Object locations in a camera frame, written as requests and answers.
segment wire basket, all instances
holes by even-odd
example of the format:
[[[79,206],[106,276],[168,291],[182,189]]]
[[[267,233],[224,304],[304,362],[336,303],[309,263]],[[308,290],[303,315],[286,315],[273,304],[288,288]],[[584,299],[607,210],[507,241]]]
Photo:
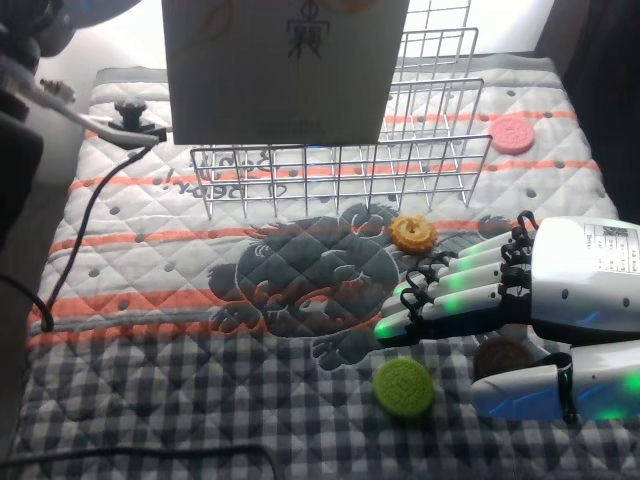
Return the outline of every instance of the wire basket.
[[[417,0],[407,24],[418,18],[429,25],[439,12],[462,15],[465,24],[469,4]],[[474,28],[403,34],[374,145],[194,148],[209,218],[228,203],[240,204],[245,217],[299,211],[302,202],[307,216],[330,202],[339,213],[353,199],[369,207],[381,197],[398,211],[431,209],[451,198],[468,205],[491,144],[489,135],[470,135],[484,84],[468,78],[477,37]]]

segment black curtain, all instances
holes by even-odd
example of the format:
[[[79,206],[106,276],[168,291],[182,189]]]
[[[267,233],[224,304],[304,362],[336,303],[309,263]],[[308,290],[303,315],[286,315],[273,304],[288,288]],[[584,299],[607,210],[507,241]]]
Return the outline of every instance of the black curtain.
[[[592,0],[564,84],[623,220],[640,224],[640,1]]]

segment quilted mat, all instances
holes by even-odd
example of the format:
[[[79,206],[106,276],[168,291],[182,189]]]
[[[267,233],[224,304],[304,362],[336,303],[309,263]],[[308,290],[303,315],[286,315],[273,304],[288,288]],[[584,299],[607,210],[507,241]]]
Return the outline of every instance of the quilted mat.
[[[492,151],[469,207],[454,195],[429,213],[438,248],[503,233],[524,209],[615,217],[550,62],[496,56],[472,70],[485,80],[473,132],[508,112],[531,121],[536,143],[519,157]],[[171,126],[165,72],[111,70],[98,80],[91,113],[115,116],[112,102],[135,95],[148,103],[145,118]],[[640,478],[638,419],[569,427],[478,417],[468,390],[486,337],[382,348],[373,325],[415,261],[391,245],[393,199],[369,209],[349,199],[337,214],[317,201],[307,218],[299,204],[278,218],[245,218],[241,205],[225,204],[209,220],[190,148],[169,140],[104,189],[55,305],[55,331],[29,319],[15,455],[262,443],[290,478]],[[66,264],[94,186],[126,155],[87,136],[42,296]],[[538,354],[567,349],[524,341]],[[436,400],[420,421],[396,420],[374,398],[376,368],[399,356],[434,378]],[[88,458],[10,475],[271,478],[252,457]]]

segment pink round cookie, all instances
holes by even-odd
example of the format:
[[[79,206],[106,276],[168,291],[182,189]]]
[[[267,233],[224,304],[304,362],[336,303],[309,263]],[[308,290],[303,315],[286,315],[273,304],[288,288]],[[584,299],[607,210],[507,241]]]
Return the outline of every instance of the pink round cookie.
[[[535,143],[535,133],[531,124],[515,115],[504,115],[489,127],[493,137],[493,148],[505,155],[520,155]]]

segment green round cookie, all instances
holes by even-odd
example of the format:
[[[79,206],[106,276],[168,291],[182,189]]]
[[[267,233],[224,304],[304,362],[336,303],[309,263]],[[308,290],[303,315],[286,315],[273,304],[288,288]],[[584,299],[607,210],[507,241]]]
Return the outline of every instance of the green round cookie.
[[[373,386],[384,409],[398,417],[417,417],[433,403],[431,375],[410,358],[396,358],[382,365]]]

